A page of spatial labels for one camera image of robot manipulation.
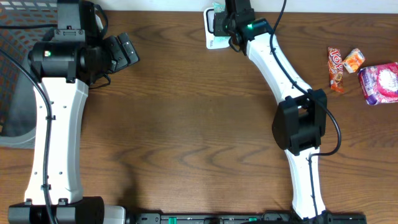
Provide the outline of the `mint green packet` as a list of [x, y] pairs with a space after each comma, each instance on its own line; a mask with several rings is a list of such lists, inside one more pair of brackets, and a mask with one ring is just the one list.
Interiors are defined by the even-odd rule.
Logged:
[[216, 13], [224, 12], [225, 11], [225, 4], [213, 2], [213, 9]]

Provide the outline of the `red Toto snack wrapper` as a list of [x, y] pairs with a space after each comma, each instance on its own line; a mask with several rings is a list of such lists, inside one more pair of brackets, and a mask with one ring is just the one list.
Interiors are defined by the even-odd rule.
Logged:
[[330, 77], [330, 88], [336, 92], [343, 93], [343, 60], [340, 50], [328, 48], [328, 70]]

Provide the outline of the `orange Kleenex tissue pack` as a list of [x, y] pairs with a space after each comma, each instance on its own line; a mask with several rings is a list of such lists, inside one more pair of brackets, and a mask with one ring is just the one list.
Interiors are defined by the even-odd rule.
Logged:
[[350, 54], [343, 60], [343, 66], [348, 73], [356, 72], [364, 63], [365, 57], [359, 49], [353, 49]]

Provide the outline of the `purple Carefree pad pack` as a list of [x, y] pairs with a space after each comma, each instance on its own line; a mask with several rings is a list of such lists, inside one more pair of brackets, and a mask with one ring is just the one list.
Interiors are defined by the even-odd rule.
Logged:
[[358, 79], [367, 104], [397, 103], [397, 62], [362, 68]]

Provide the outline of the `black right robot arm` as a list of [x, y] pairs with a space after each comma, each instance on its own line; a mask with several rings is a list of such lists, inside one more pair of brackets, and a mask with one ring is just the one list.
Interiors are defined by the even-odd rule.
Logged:
[[292, 210], [300, 223], [321, 223], [326, 206], [318, 158], [325, 134], [327, 98], [313, 90], [280, 49], [276, 25], [257, 18], [250, 1], [226, 1], [203, 13], [208, 49], [231, 47], [260, 71], [277, 103], [272, 134], [287, 156], [293, 186]]

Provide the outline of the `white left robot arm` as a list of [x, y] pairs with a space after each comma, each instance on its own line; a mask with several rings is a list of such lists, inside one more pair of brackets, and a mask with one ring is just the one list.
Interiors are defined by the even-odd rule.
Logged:
[[90, 1], [58, 1], [52, 35], [34, 44], [22, 72], [36, 101], [34, 161], [9, 223], [134, 223], [125, 207], [86, 197], [80, 178], [81, 121], [88, 92], [139, 61], [126, 33], [107, 35], [108, 18]]

